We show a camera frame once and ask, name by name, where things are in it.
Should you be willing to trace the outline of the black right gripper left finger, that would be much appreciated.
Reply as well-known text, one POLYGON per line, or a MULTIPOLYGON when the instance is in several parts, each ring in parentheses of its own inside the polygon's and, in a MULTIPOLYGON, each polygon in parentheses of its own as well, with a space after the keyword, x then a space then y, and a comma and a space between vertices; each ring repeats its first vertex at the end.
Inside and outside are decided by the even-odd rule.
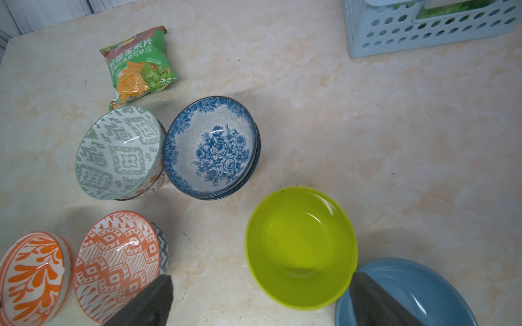
POLYGON ((166 326, 172 303, 172 279, 169 275, 160 275, 105 322, 104 326, 166 326))

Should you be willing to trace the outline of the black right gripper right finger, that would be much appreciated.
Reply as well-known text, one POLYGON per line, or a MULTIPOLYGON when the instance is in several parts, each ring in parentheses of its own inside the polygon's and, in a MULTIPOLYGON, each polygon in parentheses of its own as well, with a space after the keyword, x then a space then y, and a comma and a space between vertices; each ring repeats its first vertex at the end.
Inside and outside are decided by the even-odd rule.
POLYGON ((358 326, 423 325, 417 317, 364 272, 356 272, 353 275, 349 294, 358 326))

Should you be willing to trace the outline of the red geometric pattern bowl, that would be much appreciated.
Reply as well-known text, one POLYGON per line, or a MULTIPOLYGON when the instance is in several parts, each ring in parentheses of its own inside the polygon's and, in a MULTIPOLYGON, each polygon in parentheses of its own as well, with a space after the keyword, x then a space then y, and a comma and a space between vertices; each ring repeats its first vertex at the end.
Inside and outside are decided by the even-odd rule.
POLYGON ((80 246, 73 274, 77 301, 102 325, 165 274, 168 263, 168 242, 155 223, 133 211, 111 213, 80 246))

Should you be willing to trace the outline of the orange leaf pattern bowl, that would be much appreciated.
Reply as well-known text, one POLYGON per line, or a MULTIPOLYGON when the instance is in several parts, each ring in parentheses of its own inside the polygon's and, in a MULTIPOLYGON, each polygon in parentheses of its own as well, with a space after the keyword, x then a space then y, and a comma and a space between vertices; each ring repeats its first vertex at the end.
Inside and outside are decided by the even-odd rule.
POLYGON ((1 261, 1 324, 45 325, 72 289, 74 250, 63 236, 30 232, 1 261))

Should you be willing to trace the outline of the blue floral bowl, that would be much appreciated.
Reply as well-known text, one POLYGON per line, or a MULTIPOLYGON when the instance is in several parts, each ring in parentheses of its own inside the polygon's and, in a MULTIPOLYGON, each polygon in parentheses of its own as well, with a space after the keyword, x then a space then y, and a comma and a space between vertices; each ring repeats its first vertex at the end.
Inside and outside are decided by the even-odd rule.
POLYGON ((235 99, 208 96, 190 104, 174 119, 164 143, 171 183, 200 200, 231 189, 253 162, 256 127, 235 99))
POLYGON ((226 198, 228 196, 231 196, 235 192, 239 191, 250 180, 251 176, 255 172, 256 167, 258 166, 258 162, 260 159, 260 153, 261 153, 261 149, 262 149, 261 136, 260 136, 260 131, 259 131, 258 127, 256 127, 256 132, 257 132, 257 140, 256 140, 257 145, 256 145, 256 151, 254 154, 254 159, 253 159, 253 162, 251 163, 250 168, 248 169, 246 174, 243 176, 242 180, 235 183, 235 185, 232 186, 231 189, 229 189, 221 194, 207 197, 207 198, 205 198, 205 200, 220 200, 220 199, 226 198))

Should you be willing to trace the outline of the green patterned white bowl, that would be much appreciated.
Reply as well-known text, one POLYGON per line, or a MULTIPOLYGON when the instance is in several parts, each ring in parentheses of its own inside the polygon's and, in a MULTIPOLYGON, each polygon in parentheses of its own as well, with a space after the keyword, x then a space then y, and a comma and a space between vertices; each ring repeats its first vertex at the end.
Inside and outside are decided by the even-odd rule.
POLYGON ((163 168, 163 125, 147 109, 119 107, 85 134, 76 156, 76 179, 98 200, 130 200, 145 194, 163 168))

